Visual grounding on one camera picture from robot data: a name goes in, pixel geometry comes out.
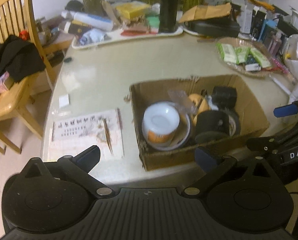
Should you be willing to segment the black thermos bottle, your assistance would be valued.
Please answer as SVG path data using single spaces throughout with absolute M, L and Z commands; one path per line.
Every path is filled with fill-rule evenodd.
M 172 33 L 176 26 L 178 0 L 160 0 L 159 32 Z

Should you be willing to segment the black round case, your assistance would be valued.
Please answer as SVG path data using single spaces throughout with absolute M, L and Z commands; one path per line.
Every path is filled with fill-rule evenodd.
M 229 117 L 224 111 L 209 110 L 198 115 L 195 142 L 203 144 L 229 137 Z

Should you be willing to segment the yellow pig toy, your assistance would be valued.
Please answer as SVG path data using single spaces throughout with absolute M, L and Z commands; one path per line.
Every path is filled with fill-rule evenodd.
M 195 106 L 195 113 L 191 116 L 192 123 L 196 126 L 198 115 L 202 112 L 209 111 L 211 108 L 205 96 L 200 94 L 190 94 L 189 99 Z

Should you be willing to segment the clear plastic case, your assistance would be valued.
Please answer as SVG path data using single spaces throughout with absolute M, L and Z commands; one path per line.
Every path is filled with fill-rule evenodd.
M 189 99 L 184 90 L 168 90 L 170 100 L 176 105 L 177 109 L 184 114 L 196 115 L 197 107 Z

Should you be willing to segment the printed paper sheet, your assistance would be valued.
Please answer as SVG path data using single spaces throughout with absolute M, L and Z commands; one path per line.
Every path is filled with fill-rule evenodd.
M 64 155 L 74 157 L 94 145 L 100 149 L 101 160 L 124 157 L 117 108 L 54 121 L 45 159 L 55 161 Z

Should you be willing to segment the green wet wipes pack left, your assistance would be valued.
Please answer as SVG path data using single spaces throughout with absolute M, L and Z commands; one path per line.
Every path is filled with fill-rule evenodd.
M 216 43 L 216 47 L 224 62 L 233 64 L 237 63 L 237 55 L 231 44 Z

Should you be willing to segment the open cardboard box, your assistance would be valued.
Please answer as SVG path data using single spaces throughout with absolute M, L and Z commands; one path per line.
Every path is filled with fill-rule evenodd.
M 192 162 L 199 146 L 216 154 L 242 147 L 269 127 L 237 75 L 146 81 L 129 89 L 139 157 L 148 171 Z

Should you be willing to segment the woven paper plate basket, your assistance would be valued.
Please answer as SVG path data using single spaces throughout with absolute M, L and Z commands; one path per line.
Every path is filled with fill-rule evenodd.
M 261 71 L 259 72 L 247 72 L 245 70 L 245 63 L 242 64 L 233 64 L 233 63 L 226 63 L 223 61 L 221 58 L 220 53 L 218 52 L 218 55 L 222 62 L 232 68 L 233 70 L 240 72 L 241 74 L 245 76 L 250 76 L 250 77 L 256 77 L 256 78 L 266 78 L 271 75 L 272 72 L 275 72 L 278 70 L 277 64 L 274 62 L 274 59 L 272 58 L 271 54 L 268 52 L 268 50 L 265 48 L 265 46 L 256 41 L 250 41 L 250 40 L 243 40 L 241 38 L 233 38 L 233 37 L 222 37 L 216 40 L 216 43 L 226 43 L 226 44 L 231 44 L 233 48 L 239 47 L 239 46 L 246 46 L 250 48 L 256 48 L 258 49 L 263 55 L 265 55 L 269 61 L 271 62 L 271 67 L 270 68 L 262 68 Z

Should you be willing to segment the black electrical tape roll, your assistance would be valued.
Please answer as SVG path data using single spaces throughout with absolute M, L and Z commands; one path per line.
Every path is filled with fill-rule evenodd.
M 226 113 L 229 117 L 229 131 L 230 136 L 240 135 L 241 126 L 239 116 L 235 111 L 226 110 Z

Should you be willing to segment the white paper card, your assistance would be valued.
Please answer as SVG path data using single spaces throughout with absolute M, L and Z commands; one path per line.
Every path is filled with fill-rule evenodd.
M 65 94 L 59 97 L 59 108 L 64 108 L 69 106 L 69 95 Z

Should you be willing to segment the white serving tray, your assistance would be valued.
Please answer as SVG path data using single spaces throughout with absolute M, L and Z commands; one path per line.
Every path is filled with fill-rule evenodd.
M 182 26 L 179 26 L 175 32 L 173 33 L 145 33 L 145 34 L 130 34 L 130 33 L 124 33 L 124 31 L 120 29 L 116 29 L 115 31 L 111 31 L 107 33 L 107 39 L 100 42 L 95 42 L 87 45 L 81 45 L 78 42 L 78 39 L 74 37 L 72 39 L 71 47 L 76 50 L 82 50 L 82 49 L 89 49 L 92 47 L 98 47 L 105 44 L 110 43 L 119 43 L 119 42 L 125 42 L 125 41 L 132 41 L 132 40 L 139 40 L 139 39 L 145 39 L 145 38 L 160 38 L 160 37 L 173 37 L 182 35 L 183 28 Z

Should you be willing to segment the pink bottle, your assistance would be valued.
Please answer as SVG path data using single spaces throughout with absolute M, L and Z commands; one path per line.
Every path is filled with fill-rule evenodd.
M 277 31 L 276 34 L 272 35 L 271 43 L 269 46 L 269 53 L 272 56 L 276 56 L 276 54 L 282 44 L 281 36 L 282 36 L 282 32 L 279 30 Z

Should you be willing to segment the green wet wipes pack right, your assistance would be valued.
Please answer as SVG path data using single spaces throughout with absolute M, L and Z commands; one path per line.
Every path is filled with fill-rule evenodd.
M 250 48 L 250 53 L 262 68 L 271 67 L 271 62 L 269 61 L 269 59 L 265 55 L 263 55 L 258 49 L 252 47 Z

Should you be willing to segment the white and orange cup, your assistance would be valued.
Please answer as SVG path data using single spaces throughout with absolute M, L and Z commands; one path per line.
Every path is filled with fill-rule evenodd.
M 168 147 L 180 124 L 180 115 L 171 102 L 157 102 L 146 108 L 142 134 L 154 148 Z

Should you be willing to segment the black cylindrical adapter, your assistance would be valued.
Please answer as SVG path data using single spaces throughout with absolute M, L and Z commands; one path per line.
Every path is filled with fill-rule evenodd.
M 237 90 L 234 87 L 215 86 L 213 88 L 212 102 L 220 109 L 234 109 L 237 102 Z

